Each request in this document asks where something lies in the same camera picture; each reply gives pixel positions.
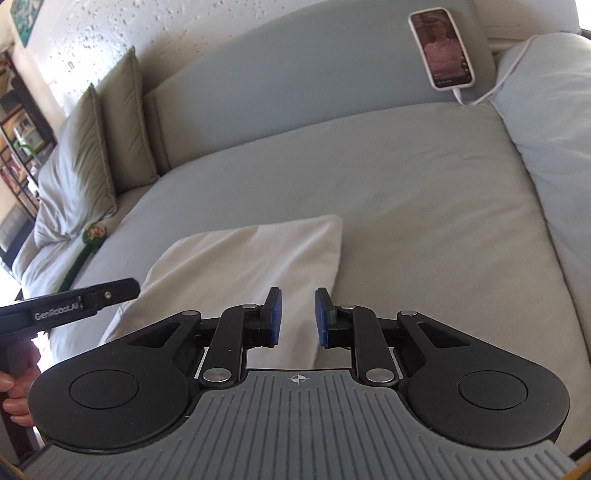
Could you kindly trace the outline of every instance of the smartphone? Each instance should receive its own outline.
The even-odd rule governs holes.
[[[408,23],[435,90],[467,88],[474,84],[472,64],[449,10],[419,10],[409,15]]]

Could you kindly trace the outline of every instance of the green plush toy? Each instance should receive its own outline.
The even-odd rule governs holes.
[[[70,287],[74,283],[74,280],[86,263],[88,257],[99,250],[102,244],[105,243],[107,236],[107,228],[100,222],[90,223],[84,228],[84,231],[82,232],[84,248],[82,249],[82,252],[78,254],[74,264],[70,267],[64,280],[61,282],[60,288],[57,290],[58,293],[70,290]]]

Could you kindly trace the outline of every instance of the phone case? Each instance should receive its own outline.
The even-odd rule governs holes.
[[[427,57],[425,56],[425,52],[423,51],[423,46],[421,45],[421,40],[418,37],[417,31],[414,28],[412,17],[413,17],[413,15],[424,14],[427,12],[434,12],[434,11],[438,11],[438,10],[443,10],[447,14],[450,22],[452,23],[452,27],[456,32],[457,39],[460,42],[460,45],[462,46],[462,50],[464,52],[464,57],[466,58],[466,63],[468,64],[468,69],[470,70],[470,73],[472,74],[472,81],[470,83],[463,83],[461,85],[450,85],[449,87],[438,87],[435,85],[435,82],[433,81],[433,75],[431,75],[431,70],[429,69],[429,65],[427,63]],[[437,7],[437,8],[427,8],[425,10],[417,10],[416,12],[413,12],[408,16],[408,24],[410,25],[410,30],[413,32],[414,41],[416,42],[417,47],[418,47],[418,51],[421,54],[421,58],[423,59],[423,65],[425,67],[425,70],[427,71],[427,77],[429,78],[429,82],[431,83],[431,86],[435,90],[437,90],[439,92],[445,92],[447,90],[453,90],[455,88],[460,88],[460,89],[461,88],[470,88],[472,85],[474,85],[474,82],[476,80],[476,75],[474,74],[474,69],[472,68],[472,63],[470,62],[470,57],[468,56],[466,46],[464,45],[464,42],[462,40],[462,36],[460,35],[460,31],[456,25],[456,22],[453,19],[451,12],[447,8]]]

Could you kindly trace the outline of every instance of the textured white wall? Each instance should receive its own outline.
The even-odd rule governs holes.
[[[5,50],[14,43],[12,61],[47,121],[56,131],[65,118],[64,112],[51,94],[32,51],[24,48],[17,38],[17,32],[10,17],[11,4],[12,0],[5,0],[0,4],[0,50]]]
[[[198,55],[321,0],[45,0],[28,48],[66,112],[134,45],[148,91]]]

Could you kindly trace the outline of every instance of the white charging cable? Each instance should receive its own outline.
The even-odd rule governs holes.
[[[503,75],[503,78],[501,78],[499,80],[499,82],[491,90],[486,92],[480,98],[474,100],[471,103],[464,103],[462,101],[462,91],[459,88],[454,88],[453,94],[456,97],[456,100],[458,101],[458,103],[460,105],[478,105],[479,103],[483,102],[484,100],[486,100],[487,98],[493,96],[496,92],[498,92],[501,89],[501,87],[503,86],[503,84],[506,82],[507,78],[509,78],[509,75],[511,75],[511,73],[513,73],[513,71],[517,68],[517,65],[519,64],[519,62],[521,61],[521,59],[525,55],[525,52],[527,52],[527,49],[530,47],[531,43],[534,41],[534,39],[536,37],[539,37],[539,35],[533,35],[527,39],[523,49],[521,50],[521,52],[519,52],[519,55],[517,55],[517,58],[513,61],[513,63],[509,67],[509,69]]]

